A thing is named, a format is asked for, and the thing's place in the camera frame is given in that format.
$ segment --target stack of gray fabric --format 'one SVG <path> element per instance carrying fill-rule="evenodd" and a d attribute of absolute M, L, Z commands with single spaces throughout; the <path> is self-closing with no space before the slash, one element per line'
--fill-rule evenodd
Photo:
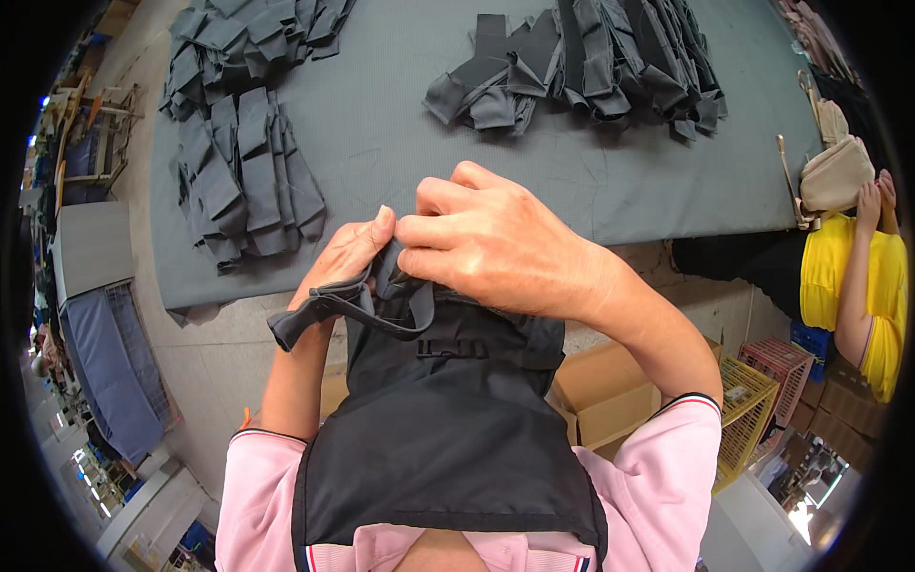
<path fill-rule="evenodd" d="M 685 0 L 557 0 L 517 27 L 480 14 L 473 39 L 474 57 L 426 92 L 446 124 L 521 135 L 537 100 L 551 98 L 619 128 L 666 122 L 685 141 L 716 133 L 727 116 Z"/>
<path fill-rule="evenodd" d="M 176 200 L 221 274 L 242 254 L 294 252 L 321 237 L 324 199 L 263 86 L 308 57 L 338 54 L 354 2 L 193 0 L 169 28 L 159 111 L 180 122 Z"/>

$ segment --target gray table surface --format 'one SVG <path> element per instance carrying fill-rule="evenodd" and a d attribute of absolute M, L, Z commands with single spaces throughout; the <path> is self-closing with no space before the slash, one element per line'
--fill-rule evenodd
<path fill-rule="evenodd" d="M 150 175 L 156 275 L 166 309 L 295 290 L 333 232 L 381 204 L 414 210 L 416 184 L 447 178 L 470 159 L 530 189 L 575 232 L 607 246 L 662 238 L 758 232 L 794 224 L 777 134 L 796 176 L 822 146 L 796 81 L 806 67 L 768 0 L 692 0 L 708 37 L 730 115 L 718 134 L 681 145 L 663 126 L 622 135 L 538 103 L 520 140 L 442 125 L 421 104 L 428 84 L 472 53 L 477 13 L 524 17 L 548 0 L 360 0 L 338 56 L 293 69 L 278 90 L 299 148 L 328 204 L 324 237 L 296 254 L 255 260 L 218 276 L 191 248 L 168 160 L 177 124 L 160 113 Z"/>

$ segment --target yellow plastic crate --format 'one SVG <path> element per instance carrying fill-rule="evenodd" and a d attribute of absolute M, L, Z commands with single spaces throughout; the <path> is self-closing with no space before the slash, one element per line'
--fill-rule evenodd
<path fill-rule="evenodd" d="M 725 389 L 725 414 L 721 420 L 721 447 L 712 494 L 740 476 L 762 437 L 779 391 L 777 382 L 731 356 L 721 362 L 721 381 Z"/>
<path fill-rule="evenodd" d="M 752 409 L 766 392 L 779 390 L 778 382 L 729 355 L 721 361 L 721 383 L 725 390 L 721 406 L 722 427 L 734 423 Z"/>

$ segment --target fingernail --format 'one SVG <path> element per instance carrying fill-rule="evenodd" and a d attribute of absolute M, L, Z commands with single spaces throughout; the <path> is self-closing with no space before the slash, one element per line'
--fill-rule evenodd
<path fill-rule="evenodd" d="M 378 216 L 375 217 L 375 224 L 378 226 L 387 226 L 388 222 L 391 221 L 392 214 L 393 210 L 382 205 L 382 207 L 378 209 Z"/>

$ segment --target woman in yellow shirt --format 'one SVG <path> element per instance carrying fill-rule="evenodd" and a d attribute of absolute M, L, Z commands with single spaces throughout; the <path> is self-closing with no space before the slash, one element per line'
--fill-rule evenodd
<path fill-rule="evenodd" d="M 836 349 L 867 377 L 874 396 L 892 398 L 909 279 L 896 190 L 885 169 L 858 192 L 856 218 L 836 214 L 817 232 L 676 240 L 673 262 L 684 274 L 743 278 L 791 319 L 834 331 Z"/>

